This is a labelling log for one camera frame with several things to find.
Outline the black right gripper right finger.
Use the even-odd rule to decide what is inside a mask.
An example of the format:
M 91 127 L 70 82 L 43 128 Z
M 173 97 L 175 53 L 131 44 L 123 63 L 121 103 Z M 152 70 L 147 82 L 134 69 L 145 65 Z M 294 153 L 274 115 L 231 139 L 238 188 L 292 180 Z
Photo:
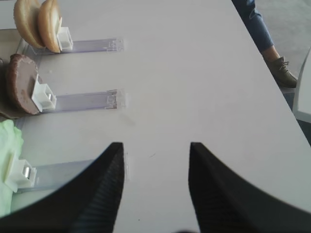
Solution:
M 257 188 L 202 143 L 190 144 L 188 184 L 202 233 L 309 233 L 311 215 Z

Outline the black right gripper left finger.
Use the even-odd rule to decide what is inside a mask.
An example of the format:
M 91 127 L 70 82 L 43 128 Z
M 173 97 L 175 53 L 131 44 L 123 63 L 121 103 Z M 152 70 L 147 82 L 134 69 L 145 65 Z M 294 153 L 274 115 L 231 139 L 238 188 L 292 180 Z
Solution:
M 2 233 L 111 233 L 124 185 L 124 150 L 111 143 L 85 170 L 40 201 L 0 220 Z

